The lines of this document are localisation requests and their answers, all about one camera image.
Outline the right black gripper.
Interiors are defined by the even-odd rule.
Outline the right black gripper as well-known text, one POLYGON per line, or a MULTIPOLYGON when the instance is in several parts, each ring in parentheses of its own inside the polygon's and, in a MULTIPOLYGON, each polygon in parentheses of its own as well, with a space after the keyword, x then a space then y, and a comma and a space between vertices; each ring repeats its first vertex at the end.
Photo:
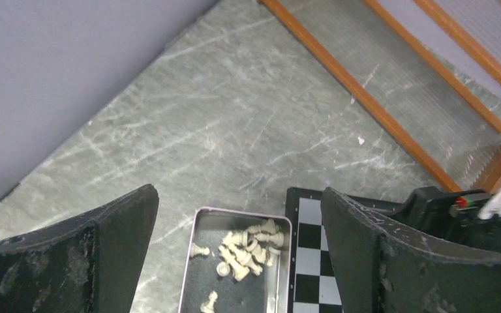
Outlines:
POLYGON ((482 190, 443 192, 422 187, 413 190, 391 217, 449 242, 501 253, 501 216, 478 217, 491 198, 482 190))

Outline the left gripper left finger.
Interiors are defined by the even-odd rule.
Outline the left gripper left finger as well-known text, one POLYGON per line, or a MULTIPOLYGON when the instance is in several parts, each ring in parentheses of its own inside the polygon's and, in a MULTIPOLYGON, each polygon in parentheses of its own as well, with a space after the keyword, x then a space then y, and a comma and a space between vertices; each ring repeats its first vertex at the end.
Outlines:
POLYGON ((144 185, 0 241, 0 312, 129 312, 159 208, 144 185))

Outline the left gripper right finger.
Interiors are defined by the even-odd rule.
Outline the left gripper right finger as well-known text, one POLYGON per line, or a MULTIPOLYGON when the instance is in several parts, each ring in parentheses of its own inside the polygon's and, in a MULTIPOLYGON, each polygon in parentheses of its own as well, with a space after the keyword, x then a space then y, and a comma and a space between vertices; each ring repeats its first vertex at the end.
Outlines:
POLYGON ((501 312, 501 218, 451 216, 458 193, 402 204, 328 187, 322 222, 345 312, 501 312))

